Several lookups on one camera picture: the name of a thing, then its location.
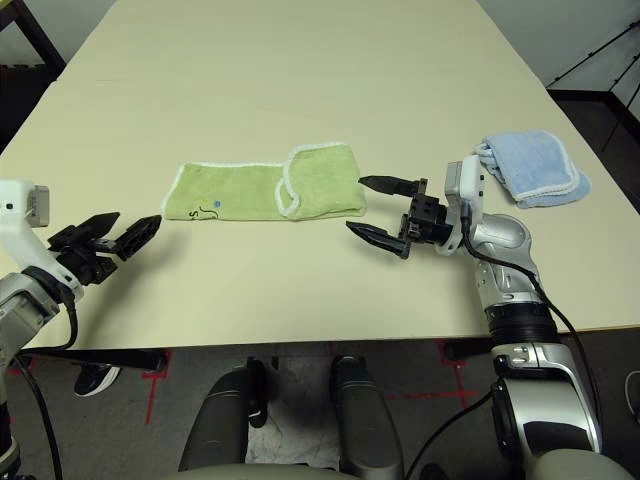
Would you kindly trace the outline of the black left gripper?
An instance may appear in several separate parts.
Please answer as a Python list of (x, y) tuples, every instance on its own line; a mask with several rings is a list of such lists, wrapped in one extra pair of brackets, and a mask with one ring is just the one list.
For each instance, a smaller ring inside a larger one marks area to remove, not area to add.
[(49, 250), (82, 286), (101, 284), (123, 261), (135, 255), (153, 239), (162, 217), (153, 215), (136, 221), (114, 240), (105, 238), (120, 217), (119, 212), (94, 215), (79, 225), (69, 225), (48, 239)]

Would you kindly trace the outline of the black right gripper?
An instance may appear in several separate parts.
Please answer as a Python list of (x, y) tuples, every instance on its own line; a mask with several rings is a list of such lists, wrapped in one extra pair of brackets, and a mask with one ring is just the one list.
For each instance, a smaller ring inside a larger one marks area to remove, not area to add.
[(402, 217), (400, 238), (373, 225), (345, 222), (346, 227), (366, 243), (407, 259), (409, 242), (443, 245), (449, 239), (453, 226), (446, 221), (447, 207), (438, 198), (427, 194), (427, 179), (409, 181), (393, 176), (370, 175), (361, 177), (358, 182), (386, 195), (411, 196), (409, 211)]

